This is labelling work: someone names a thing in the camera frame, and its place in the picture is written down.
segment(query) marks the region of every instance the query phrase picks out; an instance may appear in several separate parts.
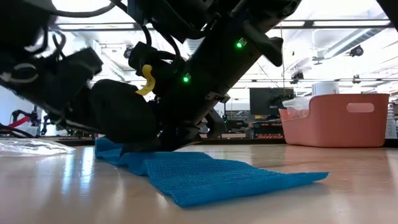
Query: black monitor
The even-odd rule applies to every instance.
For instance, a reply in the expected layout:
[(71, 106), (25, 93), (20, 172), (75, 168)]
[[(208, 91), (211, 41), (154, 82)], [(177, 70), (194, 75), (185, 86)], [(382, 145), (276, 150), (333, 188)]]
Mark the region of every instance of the black monitor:
[(284, 100), (294, 98), (292, 88), (251, 88), (250, 113), (252, 115), (279, 115)]

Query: wire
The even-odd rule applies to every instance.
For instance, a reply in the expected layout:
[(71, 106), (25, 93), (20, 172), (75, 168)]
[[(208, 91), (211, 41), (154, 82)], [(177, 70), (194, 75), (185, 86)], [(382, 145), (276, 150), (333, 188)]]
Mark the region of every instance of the wire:
[(57, 41), (57, 36), (55, 34), (52, 35), (52, 41), (54, 42), (56, 51), (50, 56), (50, 57), (57, 57), (61, 56), (62, 59), (65, 59), (65, 54), (62, 52), (63, 48), (65, 47), (65, 44), (67, 43), (67, 38), (63, 33), (61, 33), (58, 30), (54, 30), (56, 34), (58, 34), (61, 37), (61, 43), (58, 43)]
[(23, 134), (24, 136), (26, 136), (27, 138), (35, 138), (35, 136), (27, 133), (26, 131), (23, 131), (23, 130), (20, 130), (20, 129), (17, 129), (17, 128), (12, 128), (12, 127), (9, 127), (9, 126), (5, 126), (5, 125), (3, 125), (1, 123), (0, 123), (0, 130), (8, 130), (8, 131), (13, 132), (13, 133), (20, 133), (20, 134)]
[(49, 46), (48, 42), (49, 42), (49, 28), (47, 26), (45, 26), (45, 27), (43, 27), (43, 43), (42, 43), (42, 46), (39, 49), (37, 49), (37, 50), (35, 50), (33, 52), (29, 52), (29, 53), (31, 55), (41, 54)]
[(207, 23), (203, 31), (195, 31), (195, 30), (191, 31), (191, 33), (188, 34), (188, 38), (192, 40), (198, 40), (206, 37), (207, 34), (209, 34), (209, 32), (211, 31), (211, 28), (213, 28), (216, 21), (217, 20), (214, 18), (211, 22)]
[(15, 138), (24, 138), (24, 136), (20, 136), (19, 134), (13, 133), (12, 131), (1, 131), (0, 130), (0, 135), (3, 135), (3, 134), (9, 134), (10, 136), (15, 137)]
[(145, 39), (148, 46), (152, 46), (152, 37), (150, 36), (150, 32), (146, 26), (140, 25), (142, 31), (144, 31)]
[(139, 67), (142, 68), (144, 65), (150, 65), (153, 60), (171, 60), (174, 61), (176, 56), (170, 52), (158, 50), (150, 53), (146, 57), (142, 57), (139, 61)]
[[(30, 69), (36, 70), (36, 67), (29, 63), (20, 63), (14, 67), (14, 70), (18, 71), (23, 68), (30, 68)], [(38, 77), (39, 77), (39, 74), (37, 74), (37, 73), (35, 73), (30, 78), (24, 78), (24, 79), (13, 78), (12, 73), (3, 72), (2, 74), (0, 74), (0, 79), (2, 79), (3, 81), (12, 82), (12, 83), (20, 83), (20, 84), (34, 82)]]
[(105, 7), (102, 7), (100, 9), (91, 12), (65, 12), (61, 10), (44, 9), (42, 7), (36, 6), (35, 4), (31, 5), (53, 16), (70, 17), (70, 18), (90, 18), (90, 17), (100, 16), (104, 13), (109, 12), (116, 6), (114, 3), (111, 3)]
[[(123, 4), (120, 0), (110, 0), (111, 3), (113, 3), (115, 6), (120, 8), (122, 11), (124, 11), (126, 14), (128, 14), (128, 8), (125, 4)], [(152, 37), (150, 36), (150, 32), (148, 28), (144, 25), (140, 25), (142, 31), (144, 31), (145, 38), (147, 45), (152, 46)]]
[(266, 71), (261, 67), (260, 63), (259, 63), (258, 61), (257, 61), (256, 63), (257, 63), (257, 65), (260, 67), (260, 69), (262, 70), (262, 72), (266, 75), (266, 77), (269, 78), (269, 80), (271, 80), (271, 82), (275, 84), (276, 88), (279, 88), (279, 85), (277, 84), (277, 82), (274, 82), (274, 81), (268, 76), (268, 74), (266, 73)]
[[(284, 38), (282, 23), (280, 23), (280, 38)], [(284, 48), (282, 48), (282, 68), (284, 70), (282, 74), (282, 78), (284, 79), (284, 95), (286, 96), (286, 88), (285, 88), (285, 60), (284, 60)]]
[(163, 32), (163, 30), (157, 24), (152, 23), (152, 25), (162, 35), (162, 37), (173, 47), (175, 52), (175, 59), (171, 63), (171, 66), (173, 72), (176, 72), (180, 68), (180, 62), (182, 59), (181, 52), (180, 49), (178, 49), (177, 43), (170, 34), (166, 34), (165, 32)]
[(123, 4), (122, 1), (120, 0), (110, 0), (111, 3), (113, 3), (115, 6), (117, 6), (118, 8), (120, 8), (121, 10), (123, 10), (125, 13), (128, 14), (128, 10), (127, 10), (127, 6), (125, 4)]

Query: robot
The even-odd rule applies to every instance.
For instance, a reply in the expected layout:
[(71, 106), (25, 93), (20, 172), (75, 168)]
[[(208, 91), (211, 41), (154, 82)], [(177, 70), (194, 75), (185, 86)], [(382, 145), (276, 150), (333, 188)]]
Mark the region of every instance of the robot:
[[(43, 108), (52, 123), (103, 133), (123, 143), (122, 153), (174, 151), (201, 141), (198, 133), (204, 120), (209, 138), (224, 131), (224, 121), (213, 107), (229, 100), (228, 90), (261, 55), (282, 65), (283, 39), (268, 38), (265, 33), (292, 15), (300, 2), (128, 0), (126, 6), (111, 0), (95, 12), (73, 13), (55, 10), (51, 0), (1, 1), (6, 35), (0, 36), (0, 85)], [(40, 56), (49, 30), (62, 36), (53, 26), (57, 16), (91, 17), (113, 7), (128, 13), (146, 34), (146, 43), (139, 42), (128, 55), (129, 65), (147, 80), (143, 90), (112, 80), (98, 81), (90, 88), (88, 80), (101, 71), (102, 61), (90, 48), (65, 56), (65, 39), (55, 44), (52, 55)], [(169, 42), (174, 54), (151, 46), (148, 23)], [(44, 34), (42, 46), (27, 50), (40, 33)], [(183, 60), (174, 39), (202, 38), (196, 52)], [(150, 91), (156, 98), (146, 102), (143, 95)]]

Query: wooden table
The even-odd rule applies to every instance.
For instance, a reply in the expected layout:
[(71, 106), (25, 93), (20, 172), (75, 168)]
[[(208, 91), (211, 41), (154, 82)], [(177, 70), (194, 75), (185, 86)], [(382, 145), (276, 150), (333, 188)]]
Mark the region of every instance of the wooden table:
[(297, 146), (192, 146), (281, 172), (330, 171), (319, 184), (181, 209), (146, 178), (93, 157), (0, 158), (0, 224), (398, 223), (398, 151)]

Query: blue cloth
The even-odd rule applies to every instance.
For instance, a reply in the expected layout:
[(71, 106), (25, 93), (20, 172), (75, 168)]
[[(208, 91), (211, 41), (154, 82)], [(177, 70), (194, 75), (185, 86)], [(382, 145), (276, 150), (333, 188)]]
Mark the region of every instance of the blue cloth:
[(148, 176), (153, 186), (181, 207), (288, 189), (328, 176), (327, 172), (281, 174), (244, 162), (213, 159), (202, 152), (128, 153), (122, 158), (120, 152), (121, 145), (96, 140), (98, 159)]

